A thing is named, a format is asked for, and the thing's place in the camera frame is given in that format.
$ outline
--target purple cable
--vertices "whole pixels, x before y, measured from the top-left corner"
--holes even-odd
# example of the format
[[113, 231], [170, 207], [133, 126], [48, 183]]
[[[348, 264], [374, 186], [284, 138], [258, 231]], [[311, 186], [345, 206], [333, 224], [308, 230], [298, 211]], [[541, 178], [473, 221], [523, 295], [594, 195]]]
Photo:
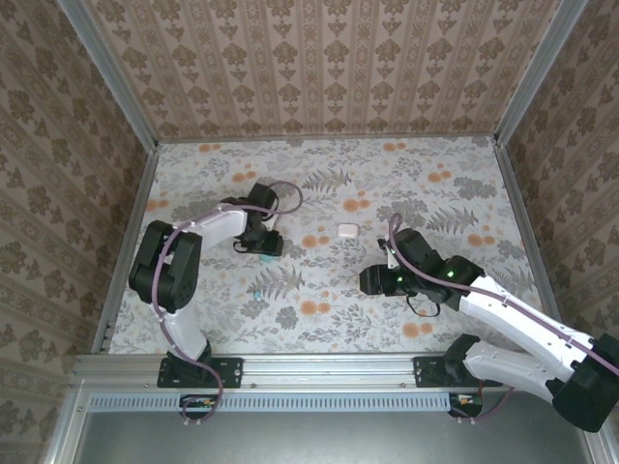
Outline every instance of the purple cable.
[[514, 392], [514, 387], [511, 387], [509, 390], [507, 390], [507, 392], [503, 395], [503, 397], [499, 400], [498, 403], [496, 403], [496, 406], [494, 406], [490, 411], [488, 411], [487, 413], [483, 413], [480, 416], [476, 417], [476, 418], [471, 418], [468, 414], [466, 414], [464, 411], [462, 411], [461, 409], [457, 408], [456, 406], [452, 406], [452, 410], [456, 411], [458, 414], [460, 414], [461, 416], [463, 416], [466, 419], [470, 419], [471, 422], [472, 421], [485, 421], [486, 419], [490, 419], [492, 416], [494, 416], [499, 409], [501, 409], [503, 407], [503, 405], [505, 404], [505, 402], [507, 401], [507, 399], [510, 397], [510, 395]]
[[[268, 210], [266, 208], [260, 208], [260, 207], [252, 206], [252, 205], [230, 205], [229, 208], [228, 207], [223, 207], [223, 208], [221, 208], [221, 210], [222, 211], [253, 210], [253, 211], [258, 211], [260, 213], [267, 213], [267, 214], [280, 215], [281, 216], [281, 215], [289, 215], [289, 214], [294, 213], [295, 211], [297, 211], [299, 208], [301, 208], [301, 205], [303, 204], [303, 193], [301, 192], [301, 189], [298, 188], [296, 185], [292, 184], [291, 182], [288, 182], [288, 181], [276, 181], [276, 182], [273, 182], [269, 187], [278, 186], [278, 185], [289, 185], [289, 186], [292, 186], [293, 188], [295, 188], [297, 190], [297, 192], [299, 193], [299, 204], [296, 207], [292, 208], [291, 210], [287, 210], [287, 211], [276, 211], [276, 210]], [[179, 236], [179, 234], [181, 232], [183, 232], [188, 227], [191, 227], [196, 222], [199, 222], [202, 218], [205, 218], [209, 214], [210, 214], [210, 212], [207, 215], [202, 215], [200, 217], [197, 217], [194, 220], [188, 220], [187, 222], [183, 222], [181, 225], [179, 225], [170, 234], [170, 236], [165, 241], [165, 244], [163, 244], [162, 252], [159, 255], [159, 259], [157, 260], [157, 266], [155, 267], [155, 273], [153, 274], [153, 288], [151, 289], [151, 301], [152, 301], [153, 309], [155, 310], [155, 312], [158, 315], [158, 319], [160, 321], [159, 322], [159, 326], [162, 329], [163, 335], [165, 336], [165, 339], [167, 340], [167, 342], [176, 351], [176, 353], [177, 353], [179, 358], [181, 358], [182, 360], [184, 360], [184, 361], [186, 361], [188, 363], [196, 365], [196, 366], [198, 366], [198, 367], [200, 367], [202, 369], [205, 369], [213, 377], [215, 377], [215, 380], [217, 381], [218, 397], [215, 400], [215, 404], [211, 408], [211, 411], [209, 411], [201, 419], [202, 421], [206, 421], [209, 418], [211, 418], [213, 416], [213, 414], [215, 413], [215, 411], [217, 410], [217, 408], [220, 406], [221, 398], [223, 397], [223, 382], [221, 381], [221, 376], [219, 375], [219, 373], [215, 369], [213, 369], [213, 367], [211, 367], [208, 364], [205, 364], [204, 362], [193, 360], [191, 357], [186, 355], [180, 348], [178, 348], [176, 346], [176, 344], [174, 343], [174, 339], [172, 338], [172, 335], [170, 334], [170, 332], [168, 331], [167, 327], [163, 323], [163, 316], [165, 315], [165, 311], [163, 311], [159, 307], [159, 300], [157, 298], [157, 296], [158, 296], [157, 294], [158, 294], [158, 291], [159, 291], [159, 279], [161, 278], [161, 275], [162, 275], [163, 262], [165, 260], [165, 256], [167, 256], [167, 254], [169, 253], [169, 250], [172, 247], [172, 244], [174, 243], [174, 241], [176, 240], [176, 238]], [[184, 418], [186, 420], [188, 420], [189, 418], [185, 414], [186, 410], [187, 410], [187, 408], [186, 408], [186, 405], [185, 405], [184, 408], [183, 408], [183, 414], [184, 414]]]
[[446, 287], [456, 288], [458, 290], [464, 290], [466, 292], [475, 292], [475, 293], [479, 293], [479, 294], [482, 294], [482, 295], [486, 295], [487, 297], [491, 297], [494, 300], [497, 300], [502, 305], [507, 305], [507, 306], [512, 307], [513, 309], [518, 311], [520, 314], [528, 317], [532, 321], [534, 321], [534, 322], [538, 323], [540, 326], [544, 327], [546, 330], [550, 331], [552, 334], [557, 335], [559, 338], [561, 338], [562, 340], [564, 340], [568, 344], [571, 344], [575, 348], [579, 349], [580, 351], [585, 353], [587, 356], [591, 357], [592, 359], [594, 359], [595, 361], [597, 361], [598, 363], [603, 365], [606, 369], [608, 369], [614, 375], [619, 377], [619, 369], [617, 367], [612, 365], [610, 362], [608, 362], [607, 360], [602, 358], [597, 353], [594, 353], [592, 350], [590, 350], [589, 348], [584, 346], [579, 341], [572, 339], [566, 333], [563, 333], [560, 330], [558, 330], [557, 328], [555, 328], [554, 326], [548, 324], [547, 321], [545, 321], [544, 319], [538, 317], [536, 314], [526, 310], [524, 307], [520, 306], [519, 304], [517, 304], [517, 303], [515, 303], [515, 302], [513, 302], [513, 301], [511, 301], [509, 299], [506, 300], [505, 297], [503, 297], [503, 296], [501, 296], [501, 295], [499, 295], [497, 293], [490, 292], [489, 290], [486, 290], [484, 288], [476, 288], [476, 287], [471, 287], [471, 286], [468, 286], [468, 285], [462, 285], [460, 283], [450, 282], [449, 280], [443, 280], [442, 278], [433, 277], [432, 275], [428, 275], [428, 274], [424, 273], [423, 271], [420, 271], [419, 269], [417, 269], [415, 266], [413, 266], [408, 261], [406, 261], [404, 256], [402, 256], [402, 253], [399, 252], [398, 246], [396, 245], [396, 234], [399, 231], [399, 227], [401, 226], [401, 224], [402, 224], [402, 215], [400, 213], [395, 213], [393, 216], [391, 216], [391, 219], [389, 219], [389, 243], [391, 245], [392, 250], [396, 253], [396, 256], [398, 257], [399, 261], [407, 269], [409, 269], [410, 271], [415, 273], [417, 276], [419, 276], [419, 277], [421, 277], [421, 278], [423, 278], [423, 279], [425, 279], [425, 280], [427, 280], [429, 282], [434, 282], [434, 283], [437, 283], [439, 285], [444, 285]]

